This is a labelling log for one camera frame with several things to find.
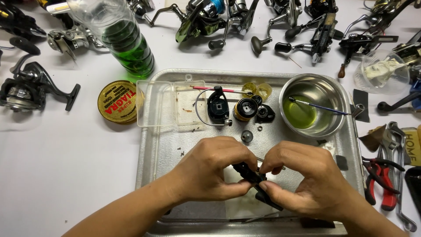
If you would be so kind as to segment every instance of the gear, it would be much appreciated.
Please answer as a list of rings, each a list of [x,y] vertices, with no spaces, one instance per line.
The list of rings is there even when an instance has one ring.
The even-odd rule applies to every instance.
[[[241,133],[241,140],[245,143],[249,143],[253,140],[253,133],[250,132],[249,130],[244,130]]]

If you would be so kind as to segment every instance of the hand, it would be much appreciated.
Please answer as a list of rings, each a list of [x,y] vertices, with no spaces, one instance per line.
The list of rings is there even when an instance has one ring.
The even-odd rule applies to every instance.
[[[273,202],[288,210],[311,218],[345,221],[357,205],[368,204],[345,180],[331,153],[323,148],[282,141],[266,154],[259,172],[277,175],[283,165],[304,176],[295,193],[270,181],[259,185]]]
[[[233,137],[201,139],[170,171],[173,194],[183,201],[224,201],[244,196],[253,185],[245,180],[225,183],[224,168],[241,162],[257,170],[257,157]]]

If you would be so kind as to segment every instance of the blue paintbrush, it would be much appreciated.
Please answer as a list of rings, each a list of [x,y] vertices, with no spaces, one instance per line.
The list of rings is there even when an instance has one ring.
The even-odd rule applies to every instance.
[[[323,107],[323,106],[320,106],[320,105],[315,105],[315,104],[308,103],[308,102],[305,102],[305,101],[302,101],[302,100],[296,100],[296,99],[295,99],[294,97],[292,97],[292,96],[290,96],[290,97],[289,97],[289,99],[290,99],[290,101],[292,101],[292,102],[300,102],[300,103],[303,103],[303,104],[305,104],[305,105],[310,105],[310,106],[313,106],[313,107],[316,107],[316,108],[319,108],[319,109],[324,109],[324,110],[332,111],[332,112],[339,113],[339,114],[343,114],[343,115],[351,115],[350,113],[342,112],[342,111],[339,111],[339,110],[334,110],[334,109],[327,108],[327,107]]]

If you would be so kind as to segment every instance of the forearm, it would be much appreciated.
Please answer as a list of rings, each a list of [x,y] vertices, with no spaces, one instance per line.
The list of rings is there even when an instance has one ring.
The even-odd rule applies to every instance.
[[[169,186],[174,183],[165,175],[96,211],[63,237],[142,236],[165,212],[182,202]]]
[[[403,230],[377,212],[363,197],[349,207],[349,215],[343,220],[350,237],[405,237]]]

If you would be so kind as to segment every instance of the green liquid in bottle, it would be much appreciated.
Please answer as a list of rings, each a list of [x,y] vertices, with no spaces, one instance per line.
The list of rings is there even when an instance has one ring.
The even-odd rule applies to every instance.
[[[146,79],[152,73],[154,56],[135,23],[120,20],[109,26],[102,35],[102,42],[131,74]]]
[[[304,96],[293,95],[296,100],[301,100],[311,103],[311,101]],[[316,121],[316,108],[313,106],[305,105],[300,102],[292,102],[289,96],[282,102],[285,117],[292,126],[298,129],[309,128]]]

